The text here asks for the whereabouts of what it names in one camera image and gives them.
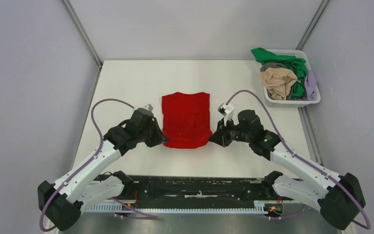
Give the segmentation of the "red t shirt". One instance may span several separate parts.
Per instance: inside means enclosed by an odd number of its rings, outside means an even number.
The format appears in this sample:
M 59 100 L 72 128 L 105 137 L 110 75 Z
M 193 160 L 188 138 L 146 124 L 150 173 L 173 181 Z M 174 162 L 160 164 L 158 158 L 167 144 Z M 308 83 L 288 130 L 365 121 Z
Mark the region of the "red t shirt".
M 164 146 L 196 149 L 205 146 L 212 135 L 210 128 L 210 94 L 176 92 L 162 96 Z

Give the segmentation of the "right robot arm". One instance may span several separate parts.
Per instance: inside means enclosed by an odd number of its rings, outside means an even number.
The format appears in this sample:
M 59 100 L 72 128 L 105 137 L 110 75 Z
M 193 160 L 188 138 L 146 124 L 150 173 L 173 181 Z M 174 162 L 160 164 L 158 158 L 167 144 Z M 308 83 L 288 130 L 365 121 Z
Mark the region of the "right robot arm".
M 262 194 L 268 199 L 278 195 L 303 203 L 315 210 L 334 228 L 345 230 L 366 205 L 356 176 L 340 175 L 334 171 L 297 155 L 295 149 L 277 133 L 263 127 L 254 110 L 238 113 L 238 124 L 232 119 L 234 111 L 221 107 L 223 118 L 218 121 L 210 142 L 222 147 L 233 141 L 245 142 L 257 155 L 276 163 L 299 179 L 294 180 L 281 172 L 266 176 Z

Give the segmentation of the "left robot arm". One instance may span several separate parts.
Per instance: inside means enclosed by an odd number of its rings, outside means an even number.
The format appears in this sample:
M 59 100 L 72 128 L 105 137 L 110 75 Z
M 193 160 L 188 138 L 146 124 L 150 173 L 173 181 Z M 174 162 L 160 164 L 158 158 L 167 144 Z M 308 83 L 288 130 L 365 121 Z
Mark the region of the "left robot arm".
M 37 188 L 38 205 L 59 231 L 71 228 L 81 214 L 107 199 L 133 194 L 133 179 L 122 171 L 93 184 L 100 173 L 137 144 L 147 147 L 164 144 L 168 138 L 160 129 L 151 109 L 137 108 L 130 119 L 110 128 L 101 145 L 76 168 L 53 183 L 43 181 Z

